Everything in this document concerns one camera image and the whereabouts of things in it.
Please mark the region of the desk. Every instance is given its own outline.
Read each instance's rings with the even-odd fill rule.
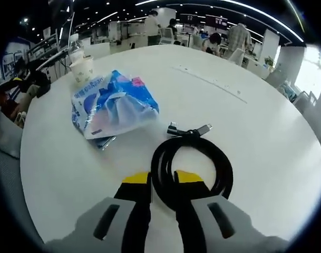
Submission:
[[[44,242],[62,239],[124,177],[149,171],[171,121],[188,130],[211,123],[204,137],[229,158],[229,201],[265,235],[291,239],[321,197],[321,146],[296,108],[247,70],[175,45],[138,48],[95,61],[97,71],[140,76],[159,104],[159,122],[117,137],[105,151],[88,144],[71,122],[71,73],[34,99],[21,143],[25,200]],[[179,150],[173,170],[197,172],[211,187],[215,170],[198,151]],[[145,252],[182,252],[174,213],[153,194]]]

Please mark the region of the blue plastic bag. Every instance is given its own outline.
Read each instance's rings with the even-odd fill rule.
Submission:
[[[86,139],[129,132],[157,119],[159,108],[140,78],[117,70],[97,77],[72,96],[72,122]]]

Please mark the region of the white round table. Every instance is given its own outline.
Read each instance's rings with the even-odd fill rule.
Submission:
[[[21,143],[25,200],[44,242],[62,239],[77,220],[121,181],[149,171],[171,121],[203,137],[229,158],[234,186],[229,201],[249,214],[264,235],[292,239],[321,198],[321,146],[294,106],[265,81],[219,57],[174,45],[138,48],[95,62],[103,75],[139,76],[159,104],[160,120],[93,148],[71,122],[71,73],[30,106]],[[198,173],[211,187],[211,161],[179,150],[173,169]],[[182,252],[174,213],[153,195],[146,252]]]

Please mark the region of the man in plaid shirt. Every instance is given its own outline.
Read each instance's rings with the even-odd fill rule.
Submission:
[[[239,23],[238,25],[233,26],[228,32],[228,50],[223,57],[228,59],[237,48],[246,50],[250,45],[250,32],[247,31],[245,25]]]

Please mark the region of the ceiling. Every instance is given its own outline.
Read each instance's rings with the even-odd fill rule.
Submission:
[[[262,41],[262,38],[257,35],[264,35],[265,30],[270,30],[280,33],[280,43],[282,45],[304,45],[292,32],[285,29],[282,25],[273,21],[271,18],[258,13],[252,9],[232,3],[230,0],[158,0],[136,6],[146,0],[50,0],[50,6],[40,4],[39,8],[28,10],[27,18],[29,19],[25,26],[21,26],[21,36],[25,37],[34,43],[43,38],[42,30],[47,26],[61,26],[62,20],[66,20],[70,13],[66,12],[69,5],[75,12],[74,25],[82,25],[79,28],[79,33],[86,31],[90,25],[94,27],[107,24],[111,21],[125,21],[132,18],[145,16],[151,9],[159,7],[168,7],[177,10],[177,19],[180,19],[180,14],[196,14],[205,16],[206,14],[226,17],[229,22],[237,24],[244,19],[244,14],[247,15],[245,22],[247,27],[254,31],[252,37]],[[262,11],[290,27],[299,37],[307,43],[316,41],[314,33],[304,21],[307,15],[304,6],[298,6],[299,18],[295,15],[287,0],[275,1],[260,1],[260,0],[236,0],[243,4],[249,5]],[[102,18],[118,12],[117,14],[97,23]]]

